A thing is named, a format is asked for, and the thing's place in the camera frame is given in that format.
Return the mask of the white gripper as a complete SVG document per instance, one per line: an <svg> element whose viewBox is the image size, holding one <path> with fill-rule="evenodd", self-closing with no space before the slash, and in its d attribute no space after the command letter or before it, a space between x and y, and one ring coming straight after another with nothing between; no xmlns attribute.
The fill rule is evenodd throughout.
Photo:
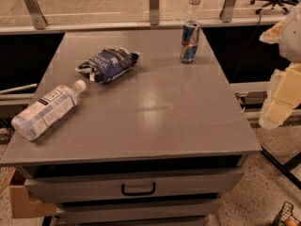
<svg viewBox="0 0 301 226"><path fill-rule="evenodd" d="M285 21L280 21L260 35L260 41L278 43L279 53L291 62L301 61L301 8L293 8ZM284 71L271 76L259 124L275 129L285 122L301 104L301 63L291 63Z"/></svg>

